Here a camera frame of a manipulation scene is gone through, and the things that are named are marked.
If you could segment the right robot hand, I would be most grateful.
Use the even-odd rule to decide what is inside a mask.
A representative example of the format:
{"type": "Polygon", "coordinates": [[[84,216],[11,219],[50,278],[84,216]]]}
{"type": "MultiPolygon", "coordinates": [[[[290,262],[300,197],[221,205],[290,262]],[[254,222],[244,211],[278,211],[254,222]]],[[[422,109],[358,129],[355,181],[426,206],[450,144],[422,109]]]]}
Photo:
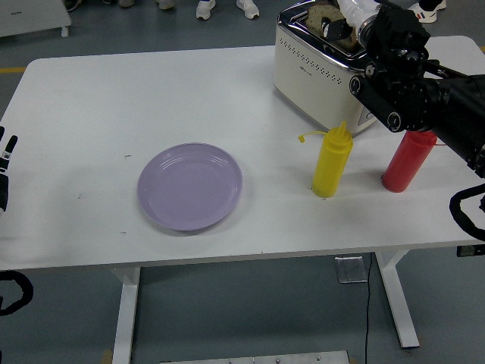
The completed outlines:
{"type": "Polygon", "coordinates": [[[375,1],[337,1],[338,8],[321,19],[322,36],[326,40],[341,40],[352,33],[360,40],[370,29],[379,5],[375,1]]]}

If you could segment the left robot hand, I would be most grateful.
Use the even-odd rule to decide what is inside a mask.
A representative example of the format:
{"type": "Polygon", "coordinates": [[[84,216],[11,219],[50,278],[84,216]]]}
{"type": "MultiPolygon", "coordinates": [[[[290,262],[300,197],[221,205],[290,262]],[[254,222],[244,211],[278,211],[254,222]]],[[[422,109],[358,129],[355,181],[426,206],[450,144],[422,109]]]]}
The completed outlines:
{"type": "Polygon", "coordinates": [[[9,179],[7,170],[17,141],[18,137],[12,135],[7,142],[4,151],[1,153],[1,215],[7,210],[8,206],[9,179]]]}

